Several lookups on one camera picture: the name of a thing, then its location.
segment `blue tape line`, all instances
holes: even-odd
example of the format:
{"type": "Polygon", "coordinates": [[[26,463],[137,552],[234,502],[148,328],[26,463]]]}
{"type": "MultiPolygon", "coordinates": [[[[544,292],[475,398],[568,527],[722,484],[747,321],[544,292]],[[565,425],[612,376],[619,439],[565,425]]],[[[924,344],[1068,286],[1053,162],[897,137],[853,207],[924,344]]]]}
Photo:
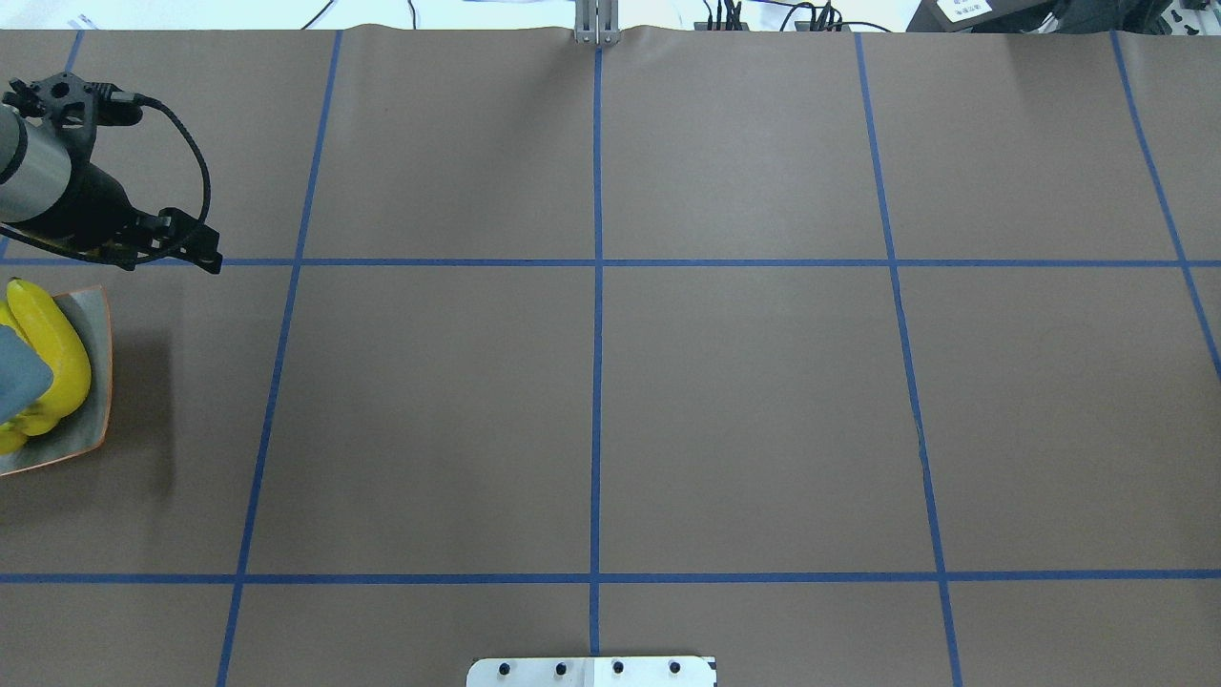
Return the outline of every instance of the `blue tape line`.
{"type": "Polygon", "coordinates": [[[795,257],[795,259],[607,259],[608,267],[884,267],[884,259],[869,257],[795,257]]]}
{"type": "Polygon", "coordinates": [[[947,572],[951,582],[1039,582],[1054,580],[1221,580],[1221,569],[1170,570],[1011,570],[947,572]]]}
{"type": "Polygon", "coordinates": [[[271,386],[267,392],[267,408],[263,419],[263,436],[259,439],[259,455],[254,464],[254,478],[250,482],[250,499],[247,503],[245,525],[242,528],[242,548],[238,552],[237,580],[233,582],[233,599],[230,606],[228,621],[225,625],[225,643],[221,647],[220,665],[216,671],[216,687],[223,687],[228,680],[228,664],[233,654],[233,637],[237,633],[238,614],[242,609],[242,586],[247,565],[250,560],[250,542],[254,538],[254,520],[259,513],[259,497],[263,491],[263,473],[267,462],[267,447],[271,443],[271,428],[276,416],[276,403],[280,397],[280,381],[284,369],[284,354],[288,350],[288,334],[292,328],[293,309],[297,303],[297,286],[300,282],[302,257],[305,255],[305,238],[309,234],[309,218],[314,207],[314,189],[317,185],[317,170],[322,162],[322,144],[326,140],[326,121],[331,113],[331,94],[335,90],[335,74],[339,65],[339,46],[343,32],[335,32],[331,46],[331,65],[326,76],[326,92],[322,95],[322,111],[317,118],[317,137],[314,142],[314,159],[310,161],[309,182],[305,187],[305,203],[302,206],[300,228],[297,232],[297,249],[293,253],[293,270],[288,279],[288,295],[284,299],[284,315],[280,325],[280,342],[276,347],[276,360],[271,370],[271,386]]]}
{"type": "Polygon", "coordinates": [[[158,575],[128,572],[0,574],[0,584],[232,584],[232,575],[158,575]]]}
{"type": "MultiPolygon", "coordinates": [[[[73,260],[72,257],[0,257],[0,264],[6,265],[27,265],[27,266],[55,266],[55,267],[98,267],[106,266],[95,262],[83,262],[81,260],[73,260]]],[[[292,266],[294,260],[292,257],[225,257],[225,266],[292,266]]],[[[195,265],[178,260],[176,257],[162,257],[160,260],[153,260],[140,265],[140,267],[193,267],[195,265]]]]}
{"type": "Polygon", "coordinates": [[[919,447],[921,473],[924,482],[924,510],[928,514],[929,538],[933,543],[933,561],[940,576],[938,591],[941,597],[941,620],[945,625],[945,644],[950,660],[950,676],[955,687],[962,687],[962,666],[958,660],[958,639],[954,628],[954,606],[950,602],[950,584],[945,578],[945,554],[941,548],[941,526],[937,515],[937,498],[933,493],[933,471],[928,461],[928,443],[924,438],[924,417],[919,406],[919,389],[916,387],[916,369],[912,364],[911,338],[907,333],[907,314],[904,310],[902,284],[899,281],[899,261],[895,255],[895,239],[890,226],[890,206],[886,201],[886,184],[882,173],[882,155],[878,150],[878,131],[873,117],[873,98],[869,95],[869,74],[864,61],[864,45],[861,34],[853,34],[856,40],[857,68],[861,73],[861,98],[864,101],[864,121],[869,133],[869,154],[873,157],[873,178],[878,190],[878,210],[882,214],[882,233],[886,243],[886,259],[890,261],[890,289],[895,299],[895,315],[899,318],[899,342],[904,353],[904,370],[907,373],[907,397],[916,422],[916,439],[919,447]]]}
{"type": "Polygon", "coordinates": [[[76,56],[81,52],[81,43],[84,40],[84,31],[77,31],[76,38],[72,40],[72,49],[68,50],[68,60],[63,62],[63,71],[70,72],[72,67],[76,66],[76,56]]]}
{"type": "Polygon", "coordinates": [[[1177,260],[1037,260],[1037,259],[973,259],[973,257],[904,257],[895,260],[901,267],[1177,267],[1177,260]]]}
{"type": "Polygon", "coordinates": [[[590,576],[574,574],[487,574],[487,575],[247,575],[247,584],[587,584],[590,576]]]}
{"type": "Polygon", "coordinates": [[[604,584],[813,584],[938,582],[937,572],[604,572],[604,584]]]}
{"type": "Polygon", "coordinates": [[[590,439],[590,655],[601,653],[602,571],[602,49],[593,52],[593,399],[590,439]]]}
{"type": "Polygon", "coordinates": [[[1216,371],[1217,378],[1221,379],[1221,354],[1217,353],[1216,339],[1212,337],[1209,317],[1204,312],[1204,303],[1200,300],[1200,293],[1195,288],[1195,278],[1192,276],[1192,267],[1187,261],[1187,251],[1183,249],[1183,242],[1178,236],[1178,227],[1175,225],[1175,215],[1170,211],[1170,201],[1166,199],[1166,189],[1161,184],[1158,164],[1154,162],[1153,151],[1149,149],[1149,140],[1145,138],[1144,126],[1140,123],[1140,112],[1137,111],[1137,99],[1132,93],[1132,82],[1128,79],[1128,67],[1123,61],[1123,48],[1120,45],[1120,34],[1114,29],[1111,31],[1111,48],[1115,50],[1115,65],[1120,70],[1120,81],[1123,83],[1123,96],[1128,101],[1128,113],[1132,116],[1132,126],[1137,132],[1137,142],[1140,144],[1140,153],[1144,155],[1145,166],[1149,167],[1149,177],[1153,179],[1154,190],[1158,193],[1158,204],[1161,205],[1161,215],[1166,220],[1170,240],[1175,244],[1175,254],[1178,255],[1178,266],[1183,270],[1183,281],[1187,282],[1187,292],[1192,297],[1195,317],[1200,321],[1204,343],[1208,347],[1209,356],[1212,359],[1212,370],[1216,371]]]}
{"type": "Polygon", "coordinates": [[[306,266],[591,267],[589,259],[534,257],[304,257],[306,266]]]}

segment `black device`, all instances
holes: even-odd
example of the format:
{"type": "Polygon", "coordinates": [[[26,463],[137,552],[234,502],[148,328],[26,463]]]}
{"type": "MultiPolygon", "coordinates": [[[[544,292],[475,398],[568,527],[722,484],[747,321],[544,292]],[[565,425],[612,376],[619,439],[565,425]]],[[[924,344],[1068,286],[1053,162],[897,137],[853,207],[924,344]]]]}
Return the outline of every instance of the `black device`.
{"type": "Polygon", "coordinates": [[[211,201],[208,165],[170,107],[70,72],[9,84],[12,92],[2,98],[9,107],[0,107],[0,221],[12,228],[0,226],[0,234],[56,255],[126,270],[176,257],[220,272],[220,234],[204,223],[211,201]],[[177,207],[158,214],[133,207],[122,184],[89,161],[98,127],[134,126],[143,118],[143,107],[165,113],[190,146],[204,183],[198,217],[177,207]]]}
{"type": "Polygon", "coordinates": [[[989,0],[991,11],[963,21],[950,18],[935,0],[922,0],[908,32],[1026,33],[1039,28],[1049,15],[1057,20],[1051,33],[1170,33],[1161,13],[1172,0],[989,0]]]}

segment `white label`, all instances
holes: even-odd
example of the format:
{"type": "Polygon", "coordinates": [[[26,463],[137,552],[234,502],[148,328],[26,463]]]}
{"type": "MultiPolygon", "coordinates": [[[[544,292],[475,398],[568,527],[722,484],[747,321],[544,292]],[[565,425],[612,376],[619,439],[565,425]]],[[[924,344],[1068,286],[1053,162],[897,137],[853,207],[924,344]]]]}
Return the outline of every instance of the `white label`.
{"type": "Polygon", "coordinates": [[[937,0],[937,6],[951,22],[963,22],[991,11],[985,0],[937,0]]]}

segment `yellow banana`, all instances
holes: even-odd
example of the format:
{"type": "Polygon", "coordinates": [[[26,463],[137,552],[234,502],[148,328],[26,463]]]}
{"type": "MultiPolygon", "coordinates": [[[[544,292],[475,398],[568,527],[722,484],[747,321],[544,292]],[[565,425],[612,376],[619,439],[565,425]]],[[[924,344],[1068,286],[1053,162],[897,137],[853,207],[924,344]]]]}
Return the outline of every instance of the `yellow banana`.
{"type": "Polygon", "coordinates": [[[26,437],[42,437],[55,430],[55,426],[60,423],[60,419],[24,411],[17,414],[17,417],[9,422],[17,428],[17,432],[26,437]]]}
{"type": "Polygon", "coordinates": [[[11,422],[0,425],[0,455],[11,454],[26,445],[26,436],[17,432],[11,422]]]}
{"type": "Polygon", "coordinates": [[[22,414],[32,416],[35,427],[43,427],[45,419],[59,421],[84,404],[92,379],[89,355],[72,322],[42,286],[24,278],[10,278],[6,294],[9,308],[29,338],[31,348],[51,369],[51,388],[22,414]]]}
{"type": "Polygon", "coordinates": [[[17,323],[17,318],[12,316],[12,310],[9,309],[9,303],[0,300],[0,323],[7,326],[17,332],[17,336],[29,345],[29,338],[26,337],[24,329],[17,323]]]}

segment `cable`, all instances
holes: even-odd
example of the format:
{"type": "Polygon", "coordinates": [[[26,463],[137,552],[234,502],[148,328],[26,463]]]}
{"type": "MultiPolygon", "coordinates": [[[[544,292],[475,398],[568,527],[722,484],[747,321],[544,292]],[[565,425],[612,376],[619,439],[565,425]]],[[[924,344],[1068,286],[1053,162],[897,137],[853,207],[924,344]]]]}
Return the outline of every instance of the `cable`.
{"type": "Polygon", "coordinates": [[[73,250],[68,250],[67,248],[61,248],[54,243],[46,243],[44,240],[38,240],[37,238],[31,238],[24,233],[13,231],[4,225],[0,225],[0,236],[7,236],[9,238],[17,240],[18,243],[24,243],[26,245],[33,245],[34,248],[39,248],[42,250],[46,250],[48,253],[60,255],[61,257],[72,257],[73,260],[81,260],[84,262],[94,262],[99,265],[116,265],[116,266],[136,266],[136,265],[143,265],[145,262],[151,262],[153,260],[160,260],[161,257],[168,257],[175,253],[177,253],[179,249],[182,249],[183,245],[186,245],[192,238],[195,237],[195,233],[199,231],[199,227],[203,226],[204,221],[208,218],[208,209],[211,206],[212,203],[212,179],[211,176],[208,173],[208,162],[204,161],[204,154],[199,150],[199,145],[195,143],[194,137],[192,137],[190,132],[187,131],[187,126],[182,123],[182,120],[179,120],[178,116],[173,113],[173,110],[171,110],[165,103],[158,100],[156,98],[149,98],[148,95],[140,95],[140,94],[136,94],[133,101],[138,105],[153,107],[154,110],[158,110],[159,112],[164,113],[166,118],[170,120],[170,123],[172,123],[173,127],[178,129],[178,133],[182,134],[182,138],[187,142],[187,145],[190,148],[192,154],[194,154],[195,156],[195,162],[199,164],[199,176],[203,178],[204,182],[204,199],[199,206],[199,218],[195,220],[194,226],[188,228],[186,232],[183,232],[182,236],[173,239],[168,244],[159,248],[155,253],[149,253],[148,255],[140,257],[120,257],[120,259],[103,257],[103,256],[90,255],[88,253],[77,253],[73,250]]]}
{"type": "Polygon", "coordinates": [[[875,24],[873,22],[835,22],[833,24],[827,24],[827,28],[824,28],[823,31],[832,31],[832,29],[839,28],[841,26],[856,26],[856,24],[860,24],[860,26],[872,26],[873,28],[884,31],[886,33],[894,33],[889,28],[886,28],[886,27],[884,27],[882,24],[875,24]]]}
{"type": "Polygon", "coordinates": [[[786,26],[789,26],[789,20],[792,18],[792,13],[796,12],[797,10],[800,10],[802,7],[806,7],[806,9],[810,10],[810,23],[814,22],[814,12],[818,11],[818,7],[814,7],[814,5],[812,2],[797,2],[796,5],[789,5],[788,2],[770,2],[770,4],[772,5],[786,5],[789,7],[789,13],[785,15],[784,16],[784,21],[780,22],[780,31],[784,31],[784,28],[786,26]]]}
{"type": "Polygon", "coordinates": [[[321,10],[319,10],[316,15],[314,15],[314,18],[305,22],[305,26],[302,27],[302,31],[305,31],[306,28],[314,26],[314,22],[316,22],[319,17],[325,15],[326,11],[331,9],[331,5],[335,5],[335,0],[327,0],[326,5],[321,10]]]}
{"type": "Polygon", "coordinates": [[[725,4],[725,31],[741,31],[740,7],[734,6],[734,0],[718,0],[725,4]]]}

